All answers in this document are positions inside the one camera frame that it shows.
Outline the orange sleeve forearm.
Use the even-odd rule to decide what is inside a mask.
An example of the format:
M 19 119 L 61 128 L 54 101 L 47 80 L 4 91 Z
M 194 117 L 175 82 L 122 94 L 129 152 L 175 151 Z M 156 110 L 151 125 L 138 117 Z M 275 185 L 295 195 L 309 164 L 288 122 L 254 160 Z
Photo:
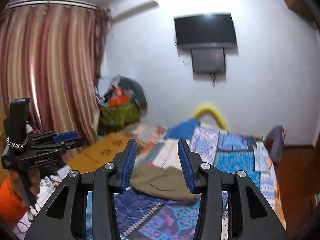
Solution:
M 9 178 L 1 184 L 0 212 L 1 217 L 14 228 L 27 212 L 20 198 L 12 191 Z

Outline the person left hand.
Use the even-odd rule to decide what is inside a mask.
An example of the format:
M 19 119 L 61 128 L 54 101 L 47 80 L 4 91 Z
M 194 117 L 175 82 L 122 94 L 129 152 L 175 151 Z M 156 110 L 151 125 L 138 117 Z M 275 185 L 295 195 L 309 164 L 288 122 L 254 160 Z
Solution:
M 28 176 L 30 180 L 30 191 L 36 196 L 40 192 L 40 171 L 37 168 L 29 170 Z M 12 191 L 22 199 L 22 191 L 18 187 L 18 178 L 19 175 L 17 171 L 9 170 L 8 179 L 10 187 Z

